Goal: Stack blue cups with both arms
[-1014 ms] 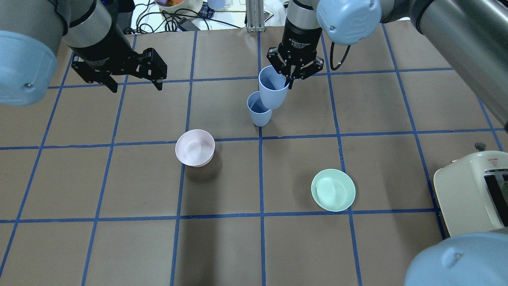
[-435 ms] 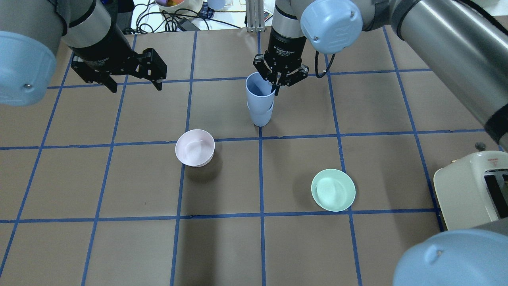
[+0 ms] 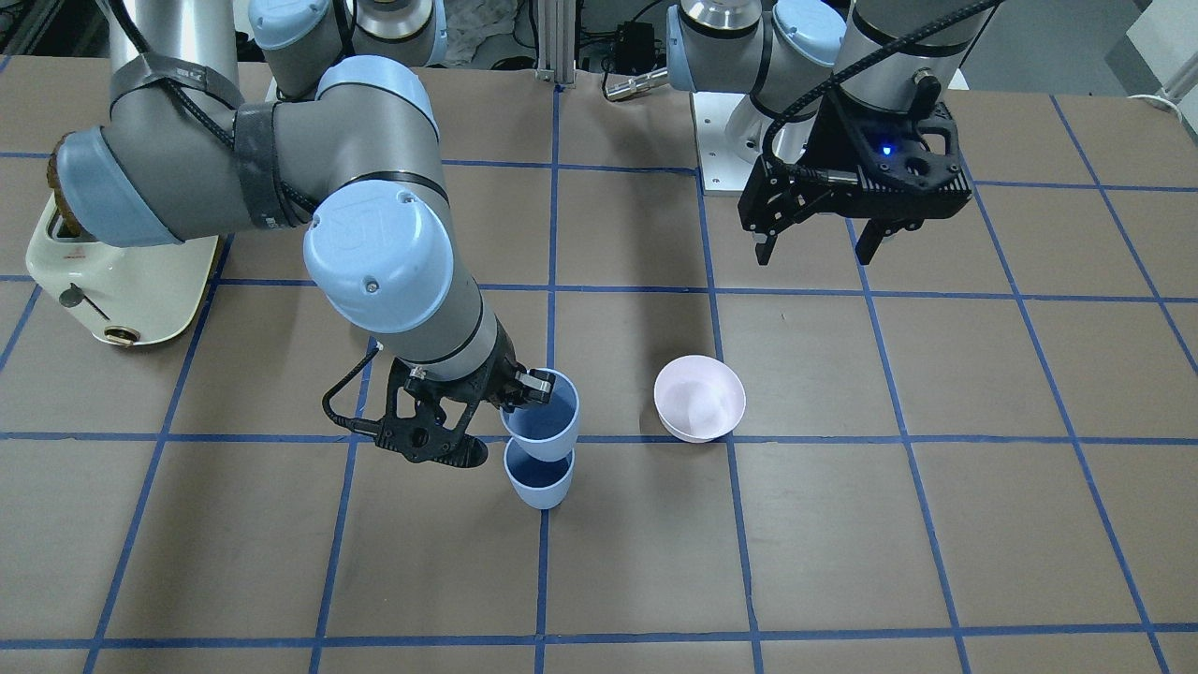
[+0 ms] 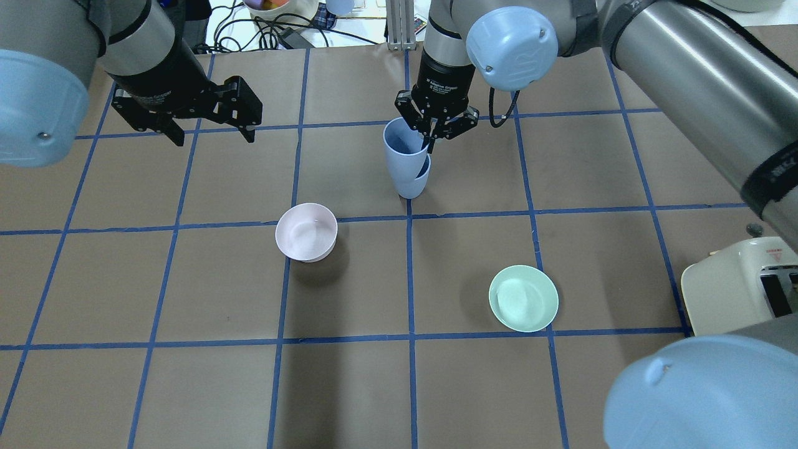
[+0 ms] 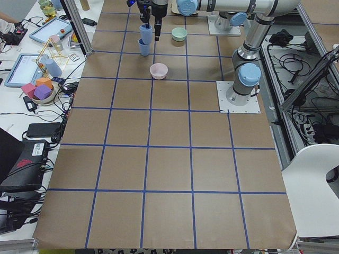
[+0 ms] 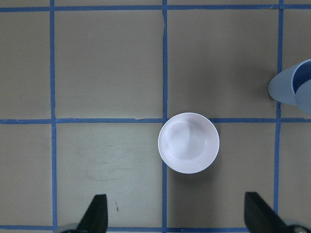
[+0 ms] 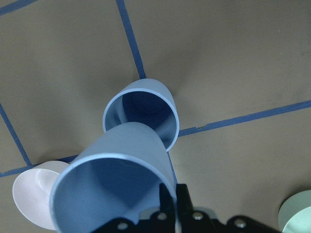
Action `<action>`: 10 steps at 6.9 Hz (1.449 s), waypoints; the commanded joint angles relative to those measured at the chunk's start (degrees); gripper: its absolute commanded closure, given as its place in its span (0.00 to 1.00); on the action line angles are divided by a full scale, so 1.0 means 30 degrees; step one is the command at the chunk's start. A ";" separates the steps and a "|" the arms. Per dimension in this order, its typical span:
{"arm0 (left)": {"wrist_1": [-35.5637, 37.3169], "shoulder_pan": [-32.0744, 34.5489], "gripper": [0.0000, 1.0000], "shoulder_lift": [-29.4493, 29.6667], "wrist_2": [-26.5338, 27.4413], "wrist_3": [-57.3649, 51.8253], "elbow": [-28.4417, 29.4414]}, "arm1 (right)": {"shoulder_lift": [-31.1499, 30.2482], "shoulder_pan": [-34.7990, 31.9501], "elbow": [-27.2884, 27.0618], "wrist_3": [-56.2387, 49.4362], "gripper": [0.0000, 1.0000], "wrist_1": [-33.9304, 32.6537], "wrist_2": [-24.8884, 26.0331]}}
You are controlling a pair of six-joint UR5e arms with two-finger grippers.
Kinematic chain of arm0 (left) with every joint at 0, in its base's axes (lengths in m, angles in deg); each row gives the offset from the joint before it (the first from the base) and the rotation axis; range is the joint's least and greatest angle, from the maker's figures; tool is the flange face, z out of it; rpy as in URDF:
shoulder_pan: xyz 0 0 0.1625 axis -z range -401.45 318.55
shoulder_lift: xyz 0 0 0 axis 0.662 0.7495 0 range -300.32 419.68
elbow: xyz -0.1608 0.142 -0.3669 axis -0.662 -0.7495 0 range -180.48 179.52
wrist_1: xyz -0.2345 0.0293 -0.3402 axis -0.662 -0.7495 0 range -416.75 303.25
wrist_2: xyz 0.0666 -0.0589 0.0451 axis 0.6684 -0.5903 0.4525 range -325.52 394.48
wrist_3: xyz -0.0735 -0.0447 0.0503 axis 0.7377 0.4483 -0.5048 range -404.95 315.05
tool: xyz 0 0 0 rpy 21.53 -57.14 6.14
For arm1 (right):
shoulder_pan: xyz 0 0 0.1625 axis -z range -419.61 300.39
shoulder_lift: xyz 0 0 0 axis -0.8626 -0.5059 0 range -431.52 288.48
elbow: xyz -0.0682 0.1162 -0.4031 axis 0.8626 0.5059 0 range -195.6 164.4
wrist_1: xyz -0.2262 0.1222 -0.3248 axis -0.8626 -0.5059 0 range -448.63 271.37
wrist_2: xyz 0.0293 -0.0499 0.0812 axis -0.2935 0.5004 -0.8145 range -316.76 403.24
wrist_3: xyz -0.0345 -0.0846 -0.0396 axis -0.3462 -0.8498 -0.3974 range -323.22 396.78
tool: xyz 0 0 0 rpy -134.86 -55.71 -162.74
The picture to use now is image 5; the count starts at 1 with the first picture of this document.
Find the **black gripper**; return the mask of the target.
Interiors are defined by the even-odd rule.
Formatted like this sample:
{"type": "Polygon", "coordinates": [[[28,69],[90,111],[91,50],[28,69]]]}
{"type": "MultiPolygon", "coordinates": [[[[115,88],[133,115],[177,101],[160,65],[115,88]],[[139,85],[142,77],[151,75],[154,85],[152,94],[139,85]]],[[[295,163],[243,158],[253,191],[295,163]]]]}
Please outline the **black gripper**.
{"type": "Polygon", "coordinates": [[[160,37],[160,26],[162,24],[163,15],[161,12],[154,13],[155,17],[155,41],[159,41],[160,37]]]}
{"type": "Polygon", "coordinates": [[[149,6],[142,6],[139,8],[140,20],[145,23],[145,27],[148,29],[148,23],[150,20],[150,8],[149,6]]]}

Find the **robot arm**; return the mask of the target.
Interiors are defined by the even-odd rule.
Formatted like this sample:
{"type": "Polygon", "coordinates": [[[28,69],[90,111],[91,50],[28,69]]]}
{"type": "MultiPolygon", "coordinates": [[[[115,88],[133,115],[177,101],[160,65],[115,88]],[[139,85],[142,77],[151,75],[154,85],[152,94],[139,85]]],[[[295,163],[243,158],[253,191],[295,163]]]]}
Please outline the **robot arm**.
{"type": "MultiPolygon", "coordinates": [[[[158,41],[162,19],[167,15],[168,1],[136,1],[140,12],[140,19],[149,27],[151,16],[155,18],[155,40],[158,41]]],[[[208,16],[209,33],[238,37],[241,35],[240,26],[247,16],[254,12],[256,1],[245,1],[243,7],[240,1],[177,1],[177,10],[183,16],[191,16],[197,11],[218,11],[218,15],[208,16]]]]}
{"type": "Polygon", "coordinates": [[[233,54],[235,81],[226,91],[227,100],[237,106],[246,105],[253,88],[261,78],[260,68],[253,63],[274,19],[294,10],[299,1],[177,1],[179,12],[190,16],[195,11],[220,11],[255,14],[246,39],[233,54]]]}

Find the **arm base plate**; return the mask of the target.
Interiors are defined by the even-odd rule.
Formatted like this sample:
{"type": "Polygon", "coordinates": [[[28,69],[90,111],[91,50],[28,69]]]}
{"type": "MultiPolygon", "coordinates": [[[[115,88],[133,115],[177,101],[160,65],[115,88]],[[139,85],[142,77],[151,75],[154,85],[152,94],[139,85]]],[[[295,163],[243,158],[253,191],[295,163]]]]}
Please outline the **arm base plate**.
{"type": "Polygon", "coordinates": [[[238,95],[233,90],[233,81],[217,81],[220,113],[260,114],[255,88],[249,95],[238,95]]]}
{"type": "Polygon", "coordinates": [[[230,24],[233,14],[226,16],[208,15],[209,35],[239,37],[241,35],[239,26],[232,26],[230,24]]]}

